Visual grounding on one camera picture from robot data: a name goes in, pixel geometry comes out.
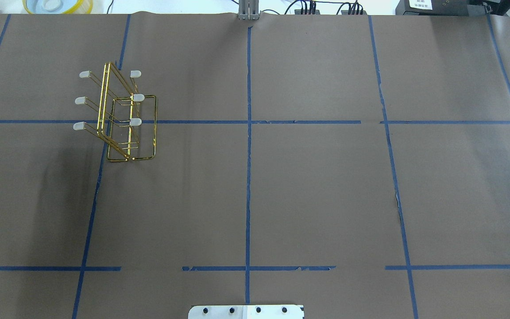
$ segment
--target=cable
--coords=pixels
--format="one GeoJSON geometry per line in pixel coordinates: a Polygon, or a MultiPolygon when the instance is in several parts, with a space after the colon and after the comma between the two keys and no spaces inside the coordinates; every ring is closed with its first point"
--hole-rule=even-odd
{"type": "MultiPolygon", "coordinates": [[[[296,2],[302,2],[304,4],[304,11],[308,10],[307,6],[306,6],[306,1],[304,0],[296,0],[296,1],[293,1],[291,2],[290,6],[288,6],[287,10],[285,10],[285,14],[289,13],[289,9],[296,3],[296,2]]],[[[302,4],[300,5],[300,13],[302,13],[302,4]]]]}
{"type": "Polygon", "coordinates": [[[105,14],[109,14],[109,9],[113,6],[113,2],[115,0],[112,0],[111,3],[109,4],[109,7],[108,7],[108,10],[105,12],[105,14]]]}
{"type": "Polygon", "coordinates": [[[340,13],[340,11],[342,10],[342,6],[344,6],[344,4],[347,4],[349,6],[349,9],[350,10],[352,8],[352,4],[350,4],[349,2],[344,2],[342,3],[342,5],[338,8],[338,12],[336,12],[336,15],[338,15],[340,13]]]}
{"type": "Polygon", "coordinates": [[[265,9],[265,10],[263,10],[261,12],[275,12],[276,14],[280,15],[279,12],[276,12],[275,10],[271,10],[271,9],[265,9]]]}

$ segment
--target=black cable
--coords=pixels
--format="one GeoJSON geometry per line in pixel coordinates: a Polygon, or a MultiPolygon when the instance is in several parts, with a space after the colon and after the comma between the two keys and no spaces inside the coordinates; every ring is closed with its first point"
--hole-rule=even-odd
{"type": "MultiPolygon", "coordinates": [[[[292,7],[292,6],[293,6],[296,2],[299,2],[299,1],[300,1],[300,2],[302,2],[302,3],[304,4],[304,8],[306,8],[306,1],[304,1],[304,0],[296,0],[296,1],[291,2],[290,6],[288,6],[287,10],[285,10],[285,14],[289,13],[289,9],[290,9],[290,8],[291,8],[291,7],[292,7]]],[[[302,6],[302,4],[301,4],[301,5],[300,5],[300,13],[301,13],[301,14],[302,14],[302,8],[303,8],[303,6],[302,6]]]]}
{"type": "Polygon", "coordinates": [[[109,4],[109,7],[108,7],[108,10],[105,12],[105,14],[109,14],[109,9],[113,6],[113,2],[115,0],[112,0],[111,3],[109,4]]]}
{"type": "Polygon", "coordinates": [[[344,6],[344,4],[347,4],[350,8],[352,8],[352,4],[350,4],[349,2],[344,2],[342,3],[342,5],[338,8],[338,12],[336,12],[336,15],[338,15],[340,13],[340,11],[342,10],[342,6],[344,6]]]}
{"type": "Polygon", "coordinates": [[[271,9],[265,9],[265,10],[263,10],[261,12],[275,12],[276,14],[280,15],[279,12],[276,12],[275,10],[271,10],[271,9]]]}
{"type": "Polygon", "coordinates": [[[331,1],[315,1],[320,4],[343,4],[343,2],[331,2],[331,1]]]}

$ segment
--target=gold wire rack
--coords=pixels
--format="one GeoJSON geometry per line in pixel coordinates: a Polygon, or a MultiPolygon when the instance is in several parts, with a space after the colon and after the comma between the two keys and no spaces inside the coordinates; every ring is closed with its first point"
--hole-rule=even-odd
{"type": "Polygon", "coordinates": [[[100,102],[98,104],[88,97],[78,97],[75,100],[77,105],[87,105],[97,112],[97,122],[95,127],[87,122],[77,122],[73,125],[73,129],[87,131],[107,143],[107,160],[110,162],[150,160],[156,154],[157,98],[154,95],[139,93],[135,78],[140,76],[140,71],[131,71],[129,77],[131,84],[129,84],[113,62],[105,64],[101,80],[91,71],[80,73],[81,78],[89,78],[101,88],[100,102]],[[122,93],[115,92],[115,89],[110,85],[111,74],[115,75],[118,81],[117,86],[121,87],[122,93]],[[140,139],[140,130],[143,124],[141,113],[144,101],[154,103],[152,108],[152,153],[147,156],[140,154],[143,143],[140,139]],[[121,157],[115,157],[112,151],[119,153],[121,157]]]}

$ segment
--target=white peg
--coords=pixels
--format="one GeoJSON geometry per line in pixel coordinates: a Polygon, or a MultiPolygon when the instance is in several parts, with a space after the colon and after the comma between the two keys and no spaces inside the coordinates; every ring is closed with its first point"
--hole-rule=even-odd
{"type": "Polygon", "coordinates": [[[129,119],[129,126],[139,126],[143,123],[139,117],[134,117],[133,119],[129,119]]]}
{"type": "Polygon", "coordinates": [[[86,99],[86,97],[77,97],[77,98],[74,100],[74,103],[76,103],[77,105],[85,104],[85,99],[86,99]]]}
{"type": "Polygon", "coordinates": [[[143,94],[133,94],[131,96],[131,99],[135,102],[140,102],[140,101],[144,101],[145,99],[145,96],[143,94]]]}
{"type": "Polygon", "coordinates": [[[85,122],[77,122],[77,123],[74,123],[74,125],[72,126],[72,128],[75,130],[75,131],[81,131],[84,129],[84,125],[85,125],[85,122]]]}

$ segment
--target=gold metal frame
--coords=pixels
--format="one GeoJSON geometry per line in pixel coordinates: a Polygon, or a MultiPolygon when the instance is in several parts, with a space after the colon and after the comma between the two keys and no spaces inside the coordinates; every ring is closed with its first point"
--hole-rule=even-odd
{"type": "Polygon", "coordinates": [[[135,80],[131,79],[131,85],[126,81],[123,77],[119,69],[115,66],[113,62],[108,62],[104,66],[104,72],[102,79],[100,81],[97,76],[95,76],[91,71],[86,71],[81,73],[81,77],[89,77],[92,79],[97,85],[100,86],[100,103],[91,101],[87,97],[79,97],[79,99],[83,99],[79,104],[85,104],[94,111],[97,112],[97,125],[94,128],[86,122],[79,122],[74,125],[75,130],[85,130],[91,133],[92,135],[98,137],[102,141],[108,144],[108,152],[107,159],[110,162],[127,162],[129,160],[133,161],[142,161],[142,160],[150,160],[155,157],[156,154],[156,113],[157,113],[157,98],[154,95],[142,95],[139,93],[139,89],[137,88],[137,84],[135,80]],[[110,75],[114,74],[115,77],[119,80],[119,83],[123,86],[125,91],[129,94],[129,96],[119,96],[109,86],[110,75]],[[144,99],[154,99],[154,115],[153,115],[153,138],[152,138],[152,154],[149,156],[136,157],[131,155],[131,150],[138,149],[141,145],[141,141],[139,139],[139,135],[134,125],[132,125],[132,119],[138,120],[138,125],[142,123],[140,119],[141,113],[141,104],[142,101],[135,101],[134,97],[140,95],[140,98],[144,99]],[[112,99],[111,108],[108,109],[108,97],[112,99]],[[129,119],[119,119],[116,117],[115,109],[117,107],[129,108],[129,119]],[[118,142],[113,138],[114,128],[118,127],[121,129],[127,129],[127,141],[118,142]],[[122,158],[115,158],[112,156],[112,149],[117,153],[122,155],[122,158]]]}

